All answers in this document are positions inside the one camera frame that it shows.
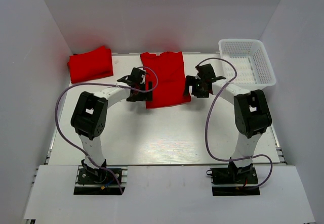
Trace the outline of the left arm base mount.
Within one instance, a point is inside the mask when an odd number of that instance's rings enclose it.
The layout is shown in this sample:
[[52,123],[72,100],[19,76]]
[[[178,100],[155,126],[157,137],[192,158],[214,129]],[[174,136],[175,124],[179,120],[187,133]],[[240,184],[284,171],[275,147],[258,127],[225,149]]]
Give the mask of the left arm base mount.
[[104,171],[103,175],[95,176],[79,166],[75,185],[74,195],[89,196],[120,196],[122,192],[119,189],[115,177],[109,172]]

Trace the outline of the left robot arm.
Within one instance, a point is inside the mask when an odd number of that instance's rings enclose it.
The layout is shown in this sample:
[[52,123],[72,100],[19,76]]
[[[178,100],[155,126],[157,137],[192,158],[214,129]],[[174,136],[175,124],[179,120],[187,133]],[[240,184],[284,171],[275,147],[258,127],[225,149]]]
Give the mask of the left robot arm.
[[[153,75],[156,82],[146,82],[145,76]],[[71,118],[71,126],[79,135],[85,151],[82,161],[84,169],[90,171],[90,178],[96,183],[106,180],[106,159],[102,153],[101,138],[106,123],[107,111],[116,103],[151,101],[157,88],[157,75],[148,67],[134,67],[130,75],[117,80],[116,84],[95,92],[82,92]]]

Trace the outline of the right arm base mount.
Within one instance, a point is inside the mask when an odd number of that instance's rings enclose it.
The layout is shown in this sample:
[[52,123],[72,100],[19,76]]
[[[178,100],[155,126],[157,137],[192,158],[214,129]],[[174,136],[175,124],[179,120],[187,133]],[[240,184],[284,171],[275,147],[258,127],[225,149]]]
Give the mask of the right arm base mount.
[[229,167],[214,167],[206,171],[214,197],[259,196],[259,181],[254,167],[248,172],[235,174]]

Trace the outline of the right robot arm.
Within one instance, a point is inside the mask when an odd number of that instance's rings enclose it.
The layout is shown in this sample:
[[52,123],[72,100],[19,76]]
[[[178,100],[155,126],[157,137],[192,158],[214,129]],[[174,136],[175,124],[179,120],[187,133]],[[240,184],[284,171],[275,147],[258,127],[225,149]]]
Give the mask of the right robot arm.
[[[205,122],[205,147],[209,156],[214,160],[234,163],[235,166],[229,169],[228,175],[233,182],[240,183],[247,177],[244,167],[251,165],[254,158],[269,158],[265,154],[255,155],[254,152],[259,139],[272,125],[272,118],[264,92],[261,89],[250,91],[233,84],[238,72],[229,61],[222,61],[233,69],[232,78],[228,80],[223,76],[216,76],[211,64],[198,63],[195,67],[197,75],[186,76],[184,95],[192,95],[196,98],[215,96]],[[238,138],[234,153],[229,159],[216,157],[209,147],[209,123],[218,98],[234,106],[234,121]]]

